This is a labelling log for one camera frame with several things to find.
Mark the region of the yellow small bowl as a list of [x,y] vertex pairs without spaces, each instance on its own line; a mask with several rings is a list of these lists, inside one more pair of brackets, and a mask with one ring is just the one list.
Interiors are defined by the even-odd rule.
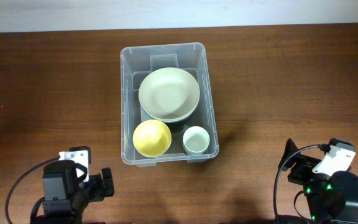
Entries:
[[158,120],[151,119],[140,123],[132,137],[134,147],[145,157],[158,157],[167,152],[172,143],[169,127]]

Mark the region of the cream cup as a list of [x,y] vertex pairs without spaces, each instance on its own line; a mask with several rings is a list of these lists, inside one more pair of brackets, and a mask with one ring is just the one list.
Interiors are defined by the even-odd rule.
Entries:
[[190,155],[203,154],[210,142],[210,136],[204,128],[192,126],[183,134],[183,147]]

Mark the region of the beige bowl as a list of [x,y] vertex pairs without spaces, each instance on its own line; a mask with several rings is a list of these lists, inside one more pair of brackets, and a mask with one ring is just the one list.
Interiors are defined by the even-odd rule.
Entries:
[[139,87],[139,100],[195,100],[200,99],[200,96],[201,90],[196,78],[189,72],[174,67],[153,71]]
[[140,99],[139,103],[147,114],[159,121],[182,119],[193,114],[200,99],[167,100],[167,99]]

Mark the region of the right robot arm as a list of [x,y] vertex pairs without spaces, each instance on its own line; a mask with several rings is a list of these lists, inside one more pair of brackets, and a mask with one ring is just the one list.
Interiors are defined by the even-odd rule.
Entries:
[[[273,187],[275,223],[358,223],[358,176],[350,172],[355,155],[351,143],[336,138],[300,149],[288,139]],[[304,195],[309,218],[278,213],[278,180],[286,170],[288,181],[303,187],[293,203]]]

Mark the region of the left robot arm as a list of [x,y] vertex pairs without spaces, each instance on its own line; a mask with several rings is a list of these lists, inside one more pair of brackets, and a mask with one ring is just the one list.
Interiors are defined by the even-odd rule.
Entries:
[[114,195],[110,168],[89,175],[91,149],[72,147],[59,153],[56,161],[44,167],[44,196],[33,206],[31,223],[81,223],[91,202],[102,202]]

